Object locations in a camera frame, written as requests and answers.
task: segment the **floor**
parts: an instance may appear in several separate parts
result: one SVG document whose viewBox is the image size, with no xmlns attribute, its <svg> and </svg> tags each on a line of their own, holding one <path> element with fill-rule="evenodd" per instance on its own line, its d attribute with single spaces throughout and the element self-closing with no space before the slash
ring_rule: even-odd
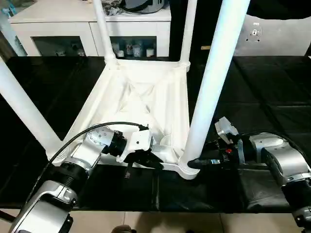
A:
<svg viewBox="0 0 311 233">
<path fill-rule="evenodd" d="M 17 215 L 18 210 L 4 210 Z M 291 214 L 192 214 L 145 212 L 71 212 L 70 233 L 110 233 L 127 224 L 138 233 L 301 233 Z M 0 232 L 10 224 L 0 221 Z"/>
</svg>

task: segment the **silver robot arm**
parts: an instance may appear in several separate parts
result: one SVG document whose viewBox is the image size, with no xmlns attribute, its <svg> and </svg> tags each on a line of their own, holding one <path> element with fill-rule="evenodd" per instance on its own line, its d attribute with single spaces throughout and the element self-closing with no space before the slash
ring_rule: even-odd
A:
<svg viewBox="0 0 311 233">
<path fill-rule="evenodd" d="M 293 209 L 297 225 L 305 228 L 303 232 L 311 232 L 311 169 L 298 146 L 289 138 L 273 133 L 239 136 L 225 117 L 215 126 L 220 138 L 235 149 L 231 152 L 232 155 L 236 152 L 234 161 L 241 164 L 251 159 L 269 167 Z"/>
<path fill-rule="evenodd" d="M 68 233 L 73 219 L 69 212 L 78 201 L 78 194 L 97 165 L 101 153 L 124 161 L 136 150 L 148 150 L 152 144 L 149 130 L 134 132 L 127 140 L 122 133 L 100 127 L 87 133 L 71 155 L 55 168 L 22 208 L 10 233 Z"/>
</svg>

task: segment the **cable connector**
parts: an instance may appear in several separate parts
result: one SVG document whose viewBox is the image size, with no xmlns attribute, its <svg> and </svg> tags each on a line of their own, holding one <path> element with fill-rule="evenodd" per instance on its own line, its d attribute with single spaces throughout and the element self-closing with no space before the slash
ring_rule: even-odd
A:
<svg viewBox="0 0 311 233">
<path fill-rule="evenodd" d="M 139 125 L 138 128 L 139 128 L 139 131 L 143 131 L 143 130 L 148 130 L 149 129 L 148 125 L 147 126 Z"/>
</svg>

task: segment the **white pole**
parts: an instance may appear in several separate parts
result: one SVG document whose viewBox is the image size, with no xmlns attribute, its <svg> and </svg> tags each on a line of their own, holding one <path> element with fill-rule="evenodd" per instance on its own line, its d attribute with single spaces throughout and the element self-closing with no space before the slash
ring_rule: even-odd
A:
<svg viewBox="0 0 311 233">
<path fill-rule="evenodd" d="M 62 141 L 41 115 L 1 57 L 0 93 L 43 146 L 47 154 L 55 153 L 62 146 Z"/>
<path fill-rule="evenodd" d="M 105 21 L 105 13 L 102 6 L 101 0 L 93 0 L 97 23 L 101 34 L 103 46 L 104 46 L 104 57 L 106 60 L 113 60 L 116 58 L 110 41 L 109 31 Z"/>
<path fill-rule="evenodd" d="M 183 44 L 181 47 L 180 62 L 188 63 L 191 49 L 193 26 L 195 20 L 197 0 L 188 0 Z"/>
<path fill-rule="evenodd" d="M 185 152 L 179 160 L 179 165 L 185 171 L 195 171 L 189 168 L 187 163 L 201 155 L 249 2 L 250 0 L 223 0 Z"/>
</svg>

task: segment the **black table surface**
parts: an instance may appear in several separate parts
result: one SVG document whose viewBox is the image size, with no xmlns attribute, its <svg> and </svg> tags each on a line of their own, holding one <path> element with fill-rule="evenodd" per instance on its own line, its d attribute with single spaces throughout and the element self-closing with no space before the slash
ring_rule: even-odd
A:
<svg viewBox="0 0 311 233">
<path fill-rule="evenodd" d="M 206 59 L 188 73 L 192 117 Z M 101 57 L 14 57 L 8 61 L 19 83 L 63 139 L 104 68 Z M 311 158 L 311 60 L 308 57 L 235 57 L 214 119 L 226 116 L 241 133 L 288 135 Z M 20 208 L 47 162 L 43 148 L 3 98 L 0 207 Z M 207 140 L 216 134 L 210 128 Z M 172 171 L 99 165 L 77 209 L 179 212 L 289 212 L 265 168 L 202 169 L 191 181 Z"/>
</svg>

